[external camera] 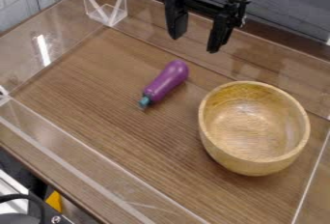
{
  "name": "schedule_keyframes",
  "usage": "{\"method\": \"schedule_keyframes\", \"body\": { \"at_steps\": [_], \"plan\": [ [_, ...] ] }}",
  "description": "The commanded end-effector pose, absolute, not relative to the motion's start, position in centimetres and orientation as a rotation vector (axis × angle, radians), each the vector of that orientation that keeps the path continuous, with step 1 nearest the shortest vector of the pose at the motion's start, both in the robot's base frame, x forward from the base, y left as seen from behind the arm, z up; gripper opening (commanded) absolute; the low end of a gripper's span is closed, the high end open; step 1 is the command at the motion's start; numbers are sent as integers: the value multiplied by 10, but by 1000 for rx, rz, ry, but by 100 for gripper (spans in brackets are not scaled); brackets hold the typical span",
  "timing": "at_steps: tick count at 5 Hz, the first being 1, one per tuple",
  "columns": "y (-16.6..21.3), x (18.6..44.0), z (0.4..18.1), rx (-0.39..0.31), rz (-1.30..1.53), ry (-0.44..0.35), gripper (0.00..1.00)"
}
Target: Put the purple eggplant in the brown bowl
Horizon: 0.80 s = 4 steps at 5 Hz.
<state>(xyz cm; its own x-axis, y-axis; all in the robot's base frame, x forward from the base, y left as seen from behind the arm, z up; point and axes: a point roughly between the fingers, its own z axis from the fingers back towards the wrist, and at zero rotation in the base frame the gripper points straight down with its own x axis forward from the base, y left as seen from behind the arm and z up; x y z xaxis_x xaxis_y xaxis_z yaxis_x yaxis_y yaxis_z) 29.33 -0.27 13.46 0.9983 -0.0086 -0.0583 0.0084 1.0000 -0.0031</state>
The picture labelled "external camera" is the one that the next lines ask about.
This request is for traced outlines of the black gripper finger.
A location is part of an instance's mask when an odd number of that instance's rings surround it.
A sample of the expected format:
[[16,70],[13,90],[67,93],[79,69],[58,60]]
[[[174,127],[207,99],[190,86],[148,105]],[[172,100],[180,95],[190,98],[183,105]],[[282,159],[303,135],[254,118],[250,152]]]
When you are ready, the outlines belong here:
[[183,0],[164,0],[167,32],[178,40],[187,32],[188,12]]
[[217,53],[219,48],[227,43],[234,25],[233,18],[229,14],[218,14],[215,16],[206,47],[209,53]]

